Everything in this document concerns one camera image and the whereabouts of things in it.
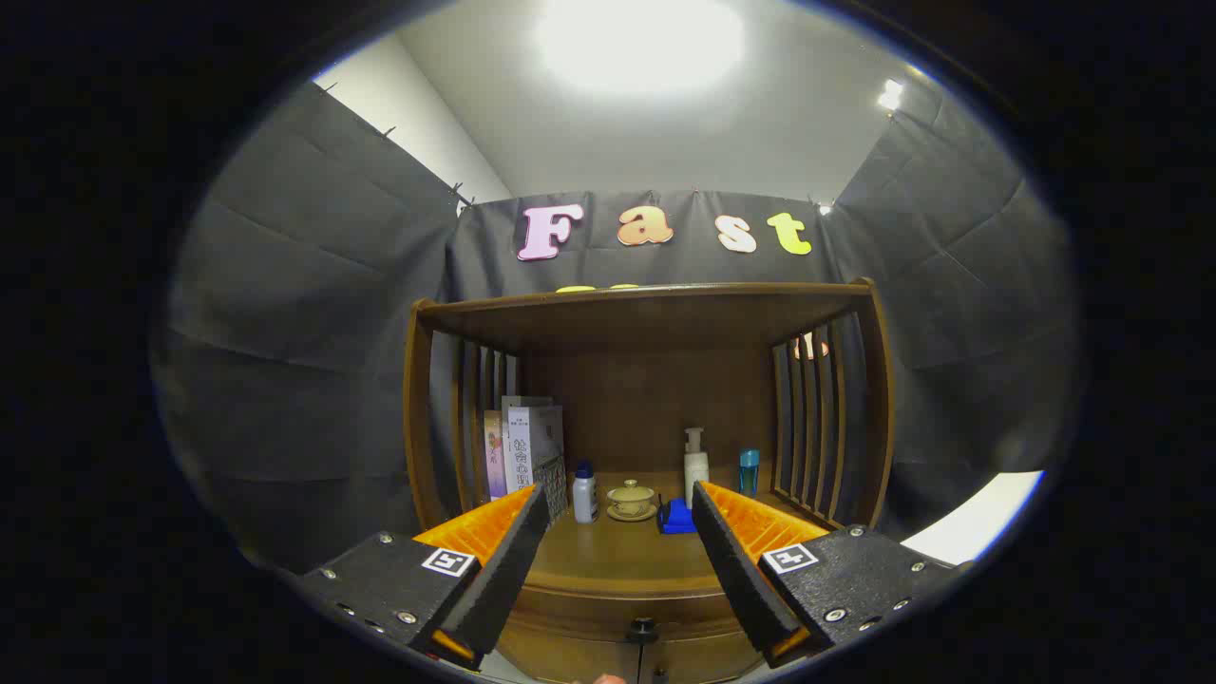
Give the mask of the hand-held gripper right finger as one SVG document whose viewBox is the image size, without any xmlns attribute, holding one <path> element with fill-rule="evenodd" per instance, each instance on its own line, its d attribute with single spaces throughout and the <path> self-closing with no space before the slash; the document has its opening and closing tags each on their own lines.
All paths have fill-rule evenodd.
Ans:
<svg viewBox="0 0 1216 684">
<path fill-rule="evenodd" d="M 865 525 L 827 531 L 709 482 L 694 484 L 692 516 L 734 619 L 772 668 L 934 605 L 966 571 Z"/>
</svg>

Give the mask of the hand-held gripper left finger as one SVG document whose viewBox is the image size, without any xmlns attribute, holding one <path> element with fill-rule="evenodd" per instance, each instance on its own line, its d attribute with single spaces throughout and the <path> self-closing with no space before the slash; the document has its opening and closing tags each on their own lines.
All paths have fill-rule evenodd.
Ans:
<svg viewBox="0 0 1216 684">
<path fill-rule="evenodd" d="M 527 484 L 413 537 L 376 533 L 295 576 L 295 592 L 393 654 L 478 671 L 548 525 L 546 492 Z"/>
</svg>

